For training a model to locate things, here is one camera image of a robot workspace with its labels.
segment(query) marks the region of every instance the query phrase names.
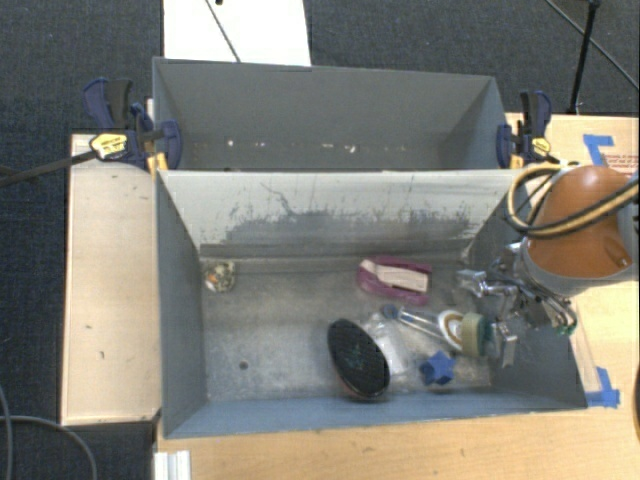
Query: blue object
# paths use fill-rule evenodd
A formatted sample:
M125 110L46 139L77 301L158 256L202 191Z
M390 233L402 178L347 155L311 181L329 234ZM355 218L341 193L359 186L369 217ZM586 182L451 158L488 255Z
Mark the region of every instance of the blue object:
M610 135L587 135L582 138L584 145L589 150L589 156L591 157L591 163L593 165L603 165L602 155L600 154L599 146L613 146L613 137Z
M455 364L455 359L450 358L442 350L439 350L420 365L420 372L424 375L424 383L428 386L435 382L440 386L444 386L451 382Z
M602 390L585 393L589 407L611 407L617 409L618 405L620 405L620 390L611 387L609 374L605 368L596 366L596 371L600 378Z
M82 91L82 104L86 113L94 119L101 131L118 129L127 136L127 154L110 161L123 162L140 169L147 168L147 158L155 153L165 153L169 169L177 169L182 156L182 136L175 119L160 123L159 130L140 103L129 106L127 99L131 81L109 82L97 78ZM129 114L133 116L135 129L130 129ZM144 143L153 142L153 152L145 150Z
M389 320L395 320L398 318L399 311L393 304L385 304L382 306L382 314Z
M547 125L551 121L551 100L542 91L521 92L524 121L518 122L518 134L513 134L513 129L508 124L498 126L496 137L496 156L498 165L503 169L509 167L511 157L519 156L524 164L547 160L536 152L533 140L544 138Z
M101 130L111 130L115 127L106 95L108 83L106 78L96 78L82 90L84 111L93 118Z

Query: yellow cable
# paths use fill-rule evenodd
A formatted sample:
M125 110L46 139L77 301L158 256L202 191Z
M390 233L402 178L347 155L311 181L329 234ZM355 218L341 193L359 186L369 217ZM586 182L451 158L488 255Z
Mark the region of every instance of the yellow cable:
M527 229L531 228L531 226L528 225L526 222L523 222L515 214L515 211L514 211L515 191L518 189L522 181L525 178L530 177L532 174L536 174L536 173L547 174L549 172L557 172L560 169L561 169L560 166L555 166L555 165L539 165L539 166L529 168L523 171L522 173L520 173L511 184L511 187L509 187L509 192L507 193L507 211L509 213L509 217L516 225L522 228L522 231L524 231L525 233ZM611 212L612 210L616 209L619 205L624 204L627 201L630 201L637 194L638 194L638 185L637 184L630 185L627 189L621 192L617 197L615 197L611 201L601 206L598 206L597 208L594 208L589 213L586 213L580 217L576 217L569 221L563 222L556 226L551 226L546 229L533 231L532 234L535 235L536 237L544 238L544 237L551 237L553 235L557 235L560 233L575 231L581 226L589 224L590 222L602 217L603 215L606 215L608 212Z

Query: pink object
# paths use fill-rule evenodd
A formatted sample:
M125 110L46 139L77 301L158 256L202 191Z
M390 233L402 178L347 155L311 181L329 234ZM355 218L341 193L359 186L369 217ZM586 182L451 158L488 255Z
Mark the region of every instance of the pink object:
M431 265L394 256L366 258L358 267L358 286L383 297L400 299L412 306L424 306L429 296Z

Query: gray bin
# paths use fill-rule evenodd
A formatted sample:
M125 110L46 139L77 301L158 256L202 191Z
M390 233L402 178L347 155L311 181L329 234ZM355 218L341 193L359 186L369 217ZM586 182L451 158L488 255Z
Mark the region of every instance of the gray bin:
M166 437L586 407L551 329L521 329L512 368L461 358L447 389L416 370L379 403L348 399L331 364L329 324L386 302L356 285L366 256L431 263L433 310L496 309L452 295L456 270L515 238L498 218L512 173L494 169L493 79L155 59L154 105L185 141L156 183ZM202 272L219 260L237 282L213 294ZM438 348L400 332L417 356Z

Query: black carpet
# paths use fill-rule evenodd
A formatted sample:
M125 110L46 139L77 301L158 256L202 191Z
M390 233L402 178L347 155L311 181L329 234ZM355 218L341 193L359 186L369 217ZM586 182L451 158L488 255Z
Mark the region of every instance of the black carpet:
M542 0L304 1L314 64L492 75L509 111L520 110L523 89L544 90L559 112L569 103L581 37ZM586 0L554 1L584 25ZM594 38L637 80L640 0L602 1ZM80 91L93 78L128 77L134 99L151 94L161 0L0 0L0 9L0 165L64 157L72 130L92 125ZM580 101L582 113L638 114L637 91L594 49ZM50 419L59 412L65 176L0 189L0 384L13 413ZM16 434L16 479L88 478L81 452L58 434ZM82 435L101 479L150 477L150 425Z

